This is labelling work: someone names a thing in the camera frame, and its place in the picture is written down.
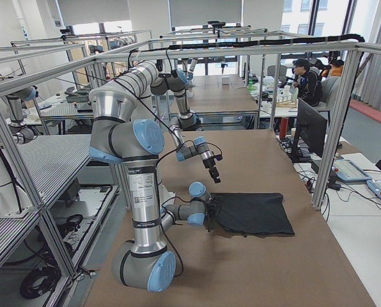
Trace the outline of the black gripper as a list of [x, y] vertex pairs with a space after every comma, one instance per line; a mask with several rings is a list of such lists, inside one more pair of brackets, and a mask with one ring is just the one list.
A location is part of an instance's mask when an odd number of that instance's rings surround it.
[[203, 159], [203, 164], [205, 168], [208, 170], [211, 178], [214, 180], [215, 184], [218, 184], [221, 182], [219, 178], [219, 172], [215, 166], [215, 159], [213, 157], [209, 157], [207, 159]]
[[215, 218], [221, 208], [221, 199], [220, 198], [210, 198], [205, 203], [206, 209], [206, 228], [208, 232], [212, 230], [212, 223], [215, 221]]

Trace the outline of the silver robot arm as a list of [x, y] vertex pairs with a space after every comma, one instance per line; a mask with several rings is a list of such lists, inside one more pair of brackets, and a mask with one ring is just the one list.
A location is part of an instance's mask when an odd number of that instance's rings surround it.
[[89, 155], [121, 164], [128, 173], [134, 239], [123, 243], [114, 257], [116, 279], [128, 287], [161, 292], [176, 271], [176, 256], [168, 249], [166, 230], [176, 221], [203, 225], [210, 193], [201, 182], [193, 182], [188, 204], [160, 203], [156, 164], [165, 139], [152, 119], [131, 119], [139, 97], [113, 83], [90, 92], [96, 106]]
[[215, 162], [221, 160], [222, 155], [215, 155], [203, 137], [195, 139], [190, 146], [187, 146], [181, 135], [181, 131], [196, 128], [199, 123], [198, 117], [191, 112], [187, 100], [189, 83], [187, 74], [179, 68], [164, 73], [159, 71], [156, 63], [142, 61], [121, 75], [119, 81], [126, 82], [125, 87], [128, 92], [139, 102], [146, 96], [147, 90], [150, 90], [153, 95], [162, 95], [167, 91], [173, 92], [179, 115], [170, 120], [167, 128], [175, 143], [176, 158], [184, 161], [200, 156], [211, 178], [216, 184], [219, 183], [221, 180]]

